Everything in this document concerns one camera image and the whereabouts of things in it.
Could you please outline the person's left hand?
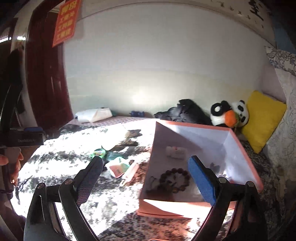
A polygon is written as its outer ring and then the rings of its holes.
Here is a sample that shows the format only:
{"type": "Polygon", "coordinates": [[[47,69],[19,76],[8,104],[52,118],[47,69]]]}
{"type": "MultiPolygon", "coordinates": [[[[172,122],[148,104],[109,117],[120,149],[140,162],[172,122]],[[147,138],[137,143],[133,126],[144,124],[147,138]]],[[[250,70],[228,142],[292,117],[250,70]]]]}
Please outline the person's left hand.
{"type": "Polygon", "coordinates": [[[1,166],[9,166],[9,177],[10,183],[15,187],[18,184],[19,171],[21,169],[21,161],[23,160],[23,155],[20,150],[14,152],[13,156],[15,157],[12,162],[4,154],[1,154],[1,166]]]}

